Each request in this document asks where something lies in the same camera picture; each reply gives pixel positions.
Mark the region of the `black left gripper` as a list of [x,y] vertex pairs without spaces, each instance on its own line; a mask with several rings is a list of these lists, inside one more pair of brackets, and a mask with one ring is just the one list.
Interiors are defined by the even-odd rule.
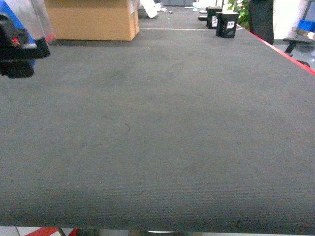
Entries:
[[27,29],[14,25],[6,13],[0,14],[0,74],[10,79],[29,78],[34,75],[37,59],[50,56],[45,38],[31,43]]

